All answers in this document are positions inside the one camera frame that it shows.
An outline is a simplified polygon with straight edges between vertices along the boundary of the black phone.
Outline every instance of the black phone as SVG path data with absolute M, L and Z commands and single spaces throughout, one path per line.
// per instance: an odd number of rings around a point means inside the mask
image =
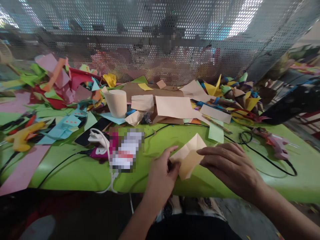
M 98 130 L 100 130 L 101 132 L 105 131 L 110 125 L 112 124 L 112 122 L 106 118 L 100 118 L 98 120 L 98 122 L 96 124 L 94 124 L 91 128 L 96 128 Z M 87 131 L 85 131 L 84 133 L 82 133 L 76 140 L 74 140 L 75 143 L 86 147 L 90 144 L 90 142 L 88 141 L 89 135 L 90 135 L 90 129 L 89 128 Z

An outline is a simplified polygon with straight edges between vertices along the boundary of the left hand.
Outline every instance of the left hand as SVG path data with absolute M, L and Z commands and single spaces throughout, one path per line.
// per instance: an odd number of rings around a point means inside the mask
M 159 211 L 170 197 L 179 174 L 181 163 L 173 164 L 170 171 L 168 169 L 170 153 L 177 148 L 178 146 L 172 146 L 164 150 L 162 155 L 155 159 L 150 167 L 148 184 L 143 200 L 156 207 Z

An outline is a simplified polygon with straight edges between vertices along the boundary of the tabletop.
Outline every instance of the tabletop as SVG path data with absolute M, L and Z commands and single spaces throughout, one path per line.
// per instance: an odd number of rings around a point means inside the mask
M 8 117 L 9 114 L 0 114 L 0 117 L 5 116 Z M 142 129 L 146 137 L 165 125 L 166 124 L 155 124 L 153 126 L 138 125 L 136 128 Z M 227 136 L 236 142 L 239 142 L 240 132 L 248 131 L 246 127 L 237 123 L 225 124 L 225 126 L 233 132 L 233 134 L 228 134 Z M 298 176 L 292 177 L 272 166 L 247 146 L 241 145 L 252 159 L 264 181 L 278 190 L 289 201 L 319 203 L 320 154 L 284 125 L 271 126 L 258 124 L 258 126 L 265 127 L 268 131 L 287 138 L 291 143 L 299 146 L 299 148 L 296 148 L 291 145 L 286 145 L 286 149 L 290 155 L 289 160 L 298 172 Z M 84 147 L 73 142 L 83 131 L 83 128 L 80 128 L 66 140 L 56 141 L 51 146 L 33 175 L 29 187 L 38 187 L 45 176 L 61 161 L 76 152 L 85 150 Z M 213 146 L 216 142 L 208 139 L 208 132 L 208 128 L 196 125 L 170 125 L 157 131 L 156 134 L 144 141 L 133 172 L 120 173 L 114 182 L 114 189 L 118 192 L 144 192 L 148 180 L 150 163 L 153 159 L 160 156 L 167 147 L 178 145 L 179 148 L 181 148 L 196 133 L 202 137 L 207 146 Z M 274 161 L 274 163 L 281 168 L 292 172 L 291 168 L 285 162 L 276 160 L 273 157 L 273 148 L 265 144 L 265 139 L 254 136 L 249 146 Z M 0 166 L 2 166 L 13 153 L 13 150 L 9 143 L 0 148 Z M 1 176 L 2 183 L 13 172 L 25 154 L 26 153 L 20 153 L 8 165 Z M 101 191 L 109 186 L 110 181 L 108 163 L 100 164 L 97 160 L 88 156 L 75 155 L 55 170 L 41 188 L 51 190 Z M 193 197 L 237 198 L 219 179 L 200 165 L 194 169 L 190 179 L 183 182 L 179 178 L 177 179 L 173 194 Z

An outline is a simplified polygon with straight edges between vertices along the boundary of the perforated metal sheet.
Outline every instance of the perforated metal sheet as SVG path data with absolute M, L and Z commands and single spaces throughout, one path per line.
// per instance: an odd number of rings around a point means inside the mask
M 319 16 L 318 0 L 0 0 L 0 38 L 18 67 L 53 52 L 122 82 L 179 86 L 243 70 L 259 80 Z

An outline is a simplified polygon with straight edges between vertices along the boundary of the person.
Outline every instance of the person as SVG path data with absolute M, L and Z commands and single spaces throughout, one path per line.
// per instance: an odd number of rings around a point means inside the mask
M 241 239 L 223 218 L 175 214 L 155 221 L 179 173 L 180 163 L 168 168 L 170 153 L 177 148 L 167 148 L 151 164 L 145 194 L 119 239 Z M 320 228 L 263 181 L 238 144 L 205 147 L 197 153 L 204 156 L 201 166 L 260 209 L 284 239 L 320 239 Z

